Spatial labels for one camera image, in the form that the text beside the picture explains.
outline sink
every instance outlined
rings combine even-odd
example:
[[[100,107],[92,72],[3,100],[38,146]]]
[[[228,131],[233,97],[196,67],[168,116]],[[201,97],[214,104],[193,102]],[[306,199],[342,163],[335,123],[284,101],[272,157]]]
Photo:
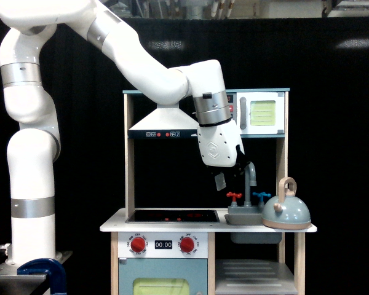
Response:
[[[230,226],[262,226],[261,213],[247,214],[225,214],[224,216]]]
[[[261,213],[225,214],[230,226],[263,226]],[[282,240],[280,232],[231,232],[231,240],[236,244],[278,244]]]

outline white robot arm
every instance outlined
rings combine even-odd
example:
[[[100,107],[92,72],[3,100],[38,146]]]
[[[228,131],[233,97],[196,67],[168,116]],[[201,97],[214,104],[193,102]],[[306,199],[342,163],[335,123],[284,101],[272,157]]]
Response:
[[[134,29],[97,0],[0,0],[0,18],[12,28],[0,48],[4,99],[21,129],[8,147],[14,263],[55,257],[52,163],[60,135],[53,100],[41,84],[39,53],[58,23],[98,47],[154,102],[193,96],[202,160],[216,167],[236,164],[243,146],[218,61],[167,69],[141,46]]]

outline kettle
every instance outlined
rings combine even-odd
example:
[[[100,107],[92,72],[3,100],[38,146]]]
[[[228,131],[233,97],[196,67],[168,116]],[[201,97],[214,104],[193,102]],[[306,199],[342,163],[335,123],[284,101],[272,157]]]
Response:
[[[305,203],[295,197],[296,182],[291,177],[279,181],[277,196],[266,202],[261,215],[263,224],[275,229],[308,229],[310,212]]]

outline microwave window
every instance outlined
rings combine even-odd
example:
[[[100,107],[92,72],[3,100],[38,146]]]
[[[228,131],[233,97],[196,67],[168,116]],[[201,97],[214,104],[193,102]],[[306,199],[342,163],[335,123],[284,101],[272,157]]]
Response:
[[[190,286],[182,278],[137,278],[133,295],[190,295]]]
[[[276,124],[276,101],[252,101],[250,103],[250,125],[272,126]]]

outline faucet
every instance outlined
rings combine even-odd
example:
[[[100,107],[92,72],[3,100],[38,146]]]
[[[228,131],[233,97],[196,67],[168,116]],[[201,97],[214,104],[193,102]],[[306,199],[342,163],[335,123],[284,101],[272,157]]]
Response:
[[[257,186],[256,181],[256,168],[253,162],[250,162],[245,167],[245,203],[244,207],[250,207],[252,205],[250,201],[250,187]]]

